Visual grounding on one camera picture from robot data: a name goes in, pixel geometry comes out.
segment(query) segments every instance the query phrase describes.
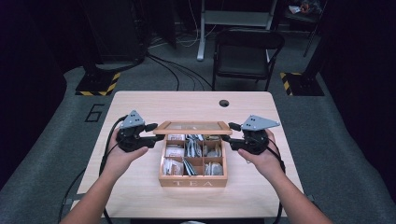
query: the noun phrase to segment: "gray carpet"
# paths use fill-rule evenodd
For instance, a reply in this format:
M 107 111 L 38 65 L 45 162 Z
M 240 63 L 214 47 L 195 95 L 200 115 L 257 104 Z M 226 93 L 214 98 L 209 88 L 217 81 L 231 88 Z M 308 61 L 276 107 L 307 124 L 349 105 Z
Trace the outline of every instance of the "gray carpet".
M 279 73 L 303 72 L 318 38 L 308 56 L 303 58 L 307 43 L 305 36 L 284 36 L 286 46 L 278 56 L 269 92 L 274 96 L 304 192 L 315 197 L 318 206 L 334 223 L 395 223 L 395 203 L 376 169 L 367 162 L 349 136 L 321 77 L 317 76 L 317 80 L 325 92 L 323 97 L 288 96 L 283 88 Z M 195 60 L 197 48 L 197 43 L 189 48 L 178 45 L 177 49 L 160 45 L 150 48 L 149 52 L 187 66 L 211 81 L 213 41 L 207 41 L 203 62 Z M 113 63 L 102 67 L 120 65 L 125 64 Z M 191 77 L 176 72 L 180 91 L 202 91 L 197 80 L 192 81 Z M 109 96 L 76 96 L 75 87 L 83 75 L 82 68 L 64 74 L 68 87 L 63 102 L 0 192 L 0 223 L 57 222 L 64 194 L 77 174 L 86 167 L 114 95 L 113 92 Z M 256 85 L 254 80 L 219 78 L 216 87 L 218 91 L 262 91 L 264 84 L 265 81 Z M 204 82 L 203 85 L 205 91 L 210 91 Z M 151 59 L 146 59 L 137 67 L 122 72 L 114 91 L 176 89 L 175 77 Z M 94 105 L 95 111 L 102 112 L 98 122 L 85 122 Z M 79 181 L 67 198 L 76 198 Z M 69 208 L 69 204 L 64 207 L 63 216 Z M 272 223 L 273 220 L 267 218 L 265 222 Z M 126 218 L 113 218 L 113 221 L 130 222 Z M 156 220 L 150 223 L 165 222 Z M 282 223 L 289 222 L 282 218 Z

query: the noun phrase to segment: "forearm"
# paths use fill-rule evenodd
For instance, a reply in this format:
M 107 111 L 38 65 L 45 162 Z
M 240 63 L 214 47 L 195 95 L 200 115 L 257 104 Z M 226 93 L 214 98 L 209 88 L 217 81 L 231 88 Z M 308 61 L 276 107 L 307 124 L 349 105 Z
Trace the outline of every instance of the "forearm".
M 61 223 L 99 223 L 116 181 L 101 175 Z
M 291 223 L 332 223 L 285 175 L 278 175 L 269 181 Z

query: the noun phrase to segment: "box lid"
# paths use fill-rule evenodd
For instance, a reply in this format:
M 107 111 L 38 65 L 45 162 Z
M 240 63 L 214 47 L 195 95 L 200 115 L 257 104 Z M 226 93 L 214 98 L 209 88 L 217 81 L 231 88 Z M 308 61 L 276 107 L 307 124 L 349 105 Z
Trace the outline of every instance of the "box lid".
M 223 121 L 168 120 L 152 131 L 154 134 L 228 134 L 233 131 Z

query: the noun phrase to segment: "dark background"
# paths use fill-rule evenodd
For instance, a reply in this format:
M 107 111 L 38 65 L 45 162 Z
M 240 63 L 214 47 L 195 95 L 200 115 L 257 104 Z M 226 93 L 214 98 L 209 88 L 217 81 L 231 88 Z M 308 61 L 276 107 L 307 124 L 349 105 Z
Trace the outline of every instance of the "dark background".
M 65 72 L 86 63 L 103 63 L 109 58 L 131 61 L 144 57 L 145 41 L 150 38 L 146 34 L 151 28 L 161 27 L 156 21 L 164 21 L 167 24 L 164 26 L 170 24 L 174 27 L 173 12 L 159 10 L 154 0 L 147 1 L 148 5 L 134 1 L 142 8 L 138 15 L 141 22 L 136 22 L 128 13 L 119 13 L 125 17 L 122 18 L 125 21 L 123 25 L 131 24 L 128 27 L 135 28 L 128 33 L 131 42 L 111 39 L 101 46 L 95 32 L 106 26 L 103 24 L 101 27 L 101 22 L 97 22 L 92 29 L 92 21 L 87 16 L 91 11 L 87 11 L 82 2 L 7 0 L 0 3 L 1 123 L 5 125 L 0 139 L 1 187 L 29 152 L 62 101 L 66 89 Z M 198 19 L 199 2 L 191 1 Z M 100 7 L 100 3 L 94 5 L 99 11 L 109 10 L 108 6 Z M 367 160 L 382 175 L 393 200 L 396 199 L 396 167 L 392 165 L 396 149 L 394 5 L 390 1 L 378 2 L 375 7 L 371 1 L 330 1 L 320 29 L 322 40 L 319 44 L 324 48 L 313 56 L 320 58 L 320 73 L 349 133 Z M 244 1 L 242 5 L 227 7 L 241 6 L 257 8 L 262 4 Z M 186 17 L 189 9 L 185 3 L 180 3 L 177 8 L 180 18 Z M 162 35 L 171 43 L 176 41 L 174 29 L 160 31 L 157 28 L 157 32 L 163 32 Z M 127 51 L 118 52 L 116 44 L 111 43 L 130 47 L 126 48 L 129 49 Z

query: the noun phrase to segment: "black controller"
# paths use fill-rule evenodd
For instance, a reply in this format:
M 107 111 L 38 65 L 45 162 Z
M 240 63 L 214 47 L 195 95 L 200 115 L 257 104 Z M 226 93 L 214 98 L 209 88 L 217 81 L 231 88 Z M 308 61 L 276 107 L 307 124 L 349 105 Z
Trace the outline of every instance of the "black controller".
M 231 129 L 243 132 L 244 139 L 231 138 L 223 134 L 221 139 L 229 142 L 232 150 L 242 148 L 254 155 L 260 155 L 267 148 L 269 140 L 264 129 L 279 126 L 279 122 L 251 115 L 242 125 L 229 123 Z
M 154 147 L 155 143 L 165 138 L 164 134 L 157 134 L 155 136 L 141 137 L 140 134 L 146 133 L 156 129 L 158 124 L 145 124 L 145 121 L 140 115 L 133 110 L 120 125 L 119 133 L 117 134 L 117 142 L 119 147 L 126 151 L 135 151 L 141 147 Z

